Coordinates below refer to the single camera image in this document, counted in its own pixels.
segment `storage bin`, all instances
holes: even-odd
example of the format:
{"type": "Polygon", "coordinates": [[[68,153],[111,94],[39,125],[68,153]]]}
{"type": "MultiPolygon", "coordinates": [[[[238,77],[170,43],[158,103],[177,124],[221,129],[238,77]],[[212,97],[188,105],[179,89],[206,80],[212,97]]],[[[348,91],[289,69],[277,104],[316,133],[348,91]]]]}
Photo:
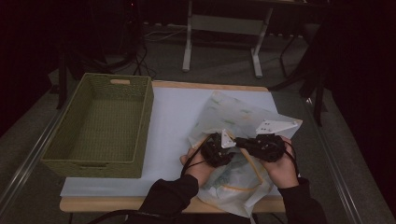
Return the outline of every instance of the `storage bin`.
{"type": "Polygon", "coordinates": [[[153,99],[150,77],[85,74],[41,161],[61,176],[141,177],[153,99]]]}

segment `person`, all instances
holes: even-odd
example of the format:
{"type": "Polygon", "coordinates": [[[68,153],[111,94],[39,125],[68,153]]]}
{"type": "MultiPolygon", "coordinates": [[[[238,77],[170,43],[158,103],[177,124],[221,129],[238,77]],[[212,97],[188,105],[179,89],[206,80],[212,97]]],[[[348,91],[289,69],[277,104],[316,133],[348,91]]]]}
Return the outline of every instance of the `person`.
{"type": "MultiPolygon", "coordinates": [[[[287,151],[291,154],[291,141],[283,136],[282,139],[286,142],[287,151]]],[[[181,163],[184,165],[194,152],[195,149],[189,149],[187,155],[180,157],[181,163]]],[[[174,181],[163,179],[156,181],[151,186],[148,196],[139,208],[139,212],[159,215],[159,217],[131,216],[129,218],[130,223],[173,223],[173,219],[164,217],[182,217],[181,211],[190,204],[191,198],[198,193],[199,188],[205,184],[210,174],[215,170],[206,162],[201,162],[203,160],[203,156],[198,152],[192,158],[191,163],[199,164],[189,167],[181,178],[174,181]]],[[[327,223],[321,205],[310,196],[309,181],[305,178],[297,177],[290,157],[284,154],[276,162],[261,161],[261,163],[283,197],[289,224],[327,223]]],[[[217,215],[204,214],[197,216],[206,217],[206,221],[196,218],[194,223],[208,223],[208,220],[216,223],[217,221],[213,220],[219,219],[218,217],[215,218],[217,215]]],[[[220,223],[250,223],[248,218],[232,214],[222,214],[220,218],[220,223]]]]}

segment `dark background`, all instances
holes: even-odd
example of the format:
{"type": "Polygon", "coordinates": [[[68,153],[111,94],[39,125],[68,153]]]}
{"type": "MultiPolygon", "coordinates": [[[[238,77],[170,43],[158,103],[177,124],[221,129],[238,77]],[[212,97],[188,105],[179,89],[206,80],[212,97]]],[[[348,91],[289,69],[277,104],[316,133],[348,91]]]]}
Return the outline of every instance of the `dark background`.
{"type": "MultiPolygon", "coordinates": [[[[51,88],[47,74],[58,67],[57,46],[61,36],[79,43],[81,50],[101,57],[104,47],[98,30],[93,29],[86,1],[1,1],[0,3],[0,136],[36,100],[51,88]]],[[[150,24],[185,24],[187,1],[147,0],[139,2],[142,19],[150,24]]],[[[341,50],[331,63],[326,87],[332,91],[361,153],[383,193],[393,215],[396,214],[394,161],[396,150],[395,44],[396,3],[365,0],[337,2],[349,10],[332,24],[323,39],[341,35],[341,50]]],[[[259,13],[249,16],[260,16],[259,13]]],[[[320,21],[317,14],[301,13],[287,7],[275,14],[269,31],[294,34],[304,21],[320,21]]]]}

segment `forearm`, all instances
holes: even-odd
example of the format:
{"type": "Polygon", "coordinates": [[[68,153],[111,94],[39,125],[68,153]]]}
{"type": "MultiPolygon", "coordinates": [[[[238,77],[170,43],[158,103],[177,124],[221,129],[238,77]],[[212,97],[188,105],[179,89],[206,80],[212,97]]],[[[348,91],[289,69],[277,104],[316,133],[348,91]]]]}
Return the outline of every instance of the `forearm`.
{"type": "MultiPolygon", "coordinates": [[[[198,181],[191,175],[183,175],[175,181],[158,180],[151,187],[139,211],[165,216],[177,216],[198,193],[198,181]]],[[[133,217],[133,223],[172,223],[166,219],[133,217]]]]}
{"type": "Polygon", "coordinates": [[[299,183],[299,186],[293,188],[279,189],[280,194],[283,196],[288,223],[327,223],[320,203],[311,198],[309,181],[299,178],[299,183]]]}

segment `hand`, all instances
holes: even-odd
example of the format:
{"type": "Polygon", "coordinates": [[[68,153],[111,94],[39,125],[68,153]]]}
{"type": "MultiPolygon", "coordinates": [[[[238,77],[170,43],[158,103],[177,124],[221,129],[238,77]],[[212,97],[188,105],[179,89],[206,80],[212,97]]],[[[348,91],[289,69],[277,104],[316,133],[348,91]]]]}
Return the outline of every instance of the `hand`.
{"type": "MultiPolygon", "coordinates": [[[[290,139],[281,136],[281,138],[291,144],[290,139]]],[[[286,150],[292,155],[291,146],[285,143],[286,150]]],[[[261,161],[264,168],[267,170],[268,175],[279,189],[287,189],[298,186],[298,180],[294,164],[291,158],[283,154],[283,157],[275,162],[261,161]]]]}
{"type": "MultiPolygon", "coordinates": [[[[195,151],[196,151],[196,149],[190,148],[187,155],[181,156],[180,157],[181,164],[184,165],[186,163],[186,161],[189,159],[189,157],[191,157],[192,154],[194,154],[195,151]]],[[[207,179],[210,177],[210,174],[212,174],[212,172],[215,170],[214,167],[210,166],[206,162],[201,162],[204,160],[205,159],[202,156],[201,151],[198,152],[194,156],[194,158],[192,158],[192,161],[190,163],[190,165],[192,165],[192,166],[189,167],[185,173],[185,175],[194,176],[198,180],[199,187],[203,186],[206,183],[207,179]]]]}

